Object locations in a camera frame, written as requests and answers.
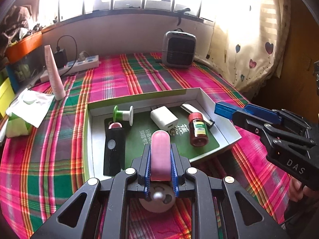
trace curtain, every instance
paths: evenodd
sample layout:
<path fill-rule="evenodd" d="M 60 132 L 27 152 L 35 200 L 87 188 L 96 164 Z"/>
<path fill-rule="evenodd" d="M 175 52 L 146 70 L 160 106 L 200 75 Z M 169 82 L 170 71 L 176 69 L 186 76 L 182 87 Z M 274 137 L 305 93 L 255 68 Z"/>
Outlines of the curtain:
<path fill-rule="evenodd" d="M 205 59 L 198 59 L 251 99 L 280 77 L 290 25 L 290 0 L 212 0 L 216 16 Z"/>

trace white wall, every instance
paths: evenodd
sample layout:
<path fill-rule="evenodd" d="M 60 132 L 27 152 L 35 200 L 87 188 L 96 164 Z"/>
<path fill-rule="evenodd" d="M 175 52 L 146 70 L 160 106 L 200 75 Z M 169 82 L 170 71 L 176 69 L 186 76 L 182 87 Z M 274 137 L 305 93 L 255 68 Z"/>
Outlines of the white wall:
<path fill-rule="evenodd" d="M 78 55 L 85 50 L 90 55 L 113 55 L 161 51 L 164 34 L 177 28 L 177 17 L 150 14 L 122 14 L 95 17 L 56 27 L 43 34 L 43 43 L 56 51 L 62 35 L 71 35 L 78 44 Z M 182 19 L 178 26 L 197 38 L 196 52 L 206 57 L 213 26 Z M 65 48 L 68 60 L 75 57 L 74 41 L 63 37 L 59 46 Z"/>

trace pink lotion bottle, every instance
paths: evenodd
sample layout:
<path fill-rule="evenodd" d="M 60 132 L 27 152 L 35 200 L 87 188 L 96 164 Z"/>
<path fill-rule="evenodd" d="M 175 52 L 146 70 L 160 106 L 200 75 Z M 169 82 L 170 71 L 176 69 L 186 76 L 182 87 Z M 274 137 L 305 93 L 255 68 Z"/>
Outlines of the pink lotion bottle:
<path fill-rule="evenodd" d="M 58 68 L 56 67 L 55 60 L 50 45 L 44 46 L 45 63 L 47 65 L 47 74 L 49 75 L 50 84 L 53 94 L 57 101 L 65 97 L 64 86 L 59 76 Z"/>

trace metal screw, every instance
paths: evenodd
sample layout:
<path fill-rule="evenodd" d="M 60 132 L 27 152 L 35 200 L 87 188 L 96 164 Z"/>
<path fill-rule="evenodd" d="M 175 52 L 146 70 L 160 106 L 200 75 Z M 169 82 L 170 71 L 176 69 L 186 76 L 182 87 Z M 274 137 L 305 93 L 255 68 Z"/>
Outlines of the metal screw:
<path fill-rule="evenodd" d="M 194 167 L 189 167 L 189 168 L 187 169 L 187 172 L 188 172 L 189 174 L 195 174 L 195 173 L 197 173 L 197 169 L 194 168 Z"/>
<path fill-rule="evenodd" d="M 225 177 L 225 182 L 227 183 L 233 183 L 235 181 L 235 179 L 231 176 L 226 176 Z"/>
<path fill-rule="evenodd" d="M 135 173 L 135 169 L 134 168 L 127 168 L 125 170 L 125 173 L 128 175 L 134 174 Z"/>
<path fill-rule="evenodd" d="M 87 184 L 89 184 L 89 185 L 91 185 L 91 186 L 93 186 L 93 185 L 95 185 L 95 184 L 97 184 L 98 183 L 98 179 L 97 178 L 91 178 L 91 179 L 89 179 L 88 181 L 87 181 Z"/>

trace spice jar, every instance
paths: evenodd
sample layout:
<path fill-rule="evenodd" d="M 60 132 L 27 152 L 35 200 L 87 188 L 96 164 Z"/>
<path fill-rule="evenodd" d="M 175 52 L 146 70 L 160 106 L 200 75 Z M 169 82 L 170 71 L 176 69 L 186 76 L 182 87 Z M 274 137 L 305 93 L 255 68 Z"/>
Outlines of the spice jar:
<path fill-rule="evenodd" d="M 191 113 L 188 121 L 190 144 L 194 147 L 203 147 L 208 143 L 208 130 L 203 115 L 199 112 Z"/>

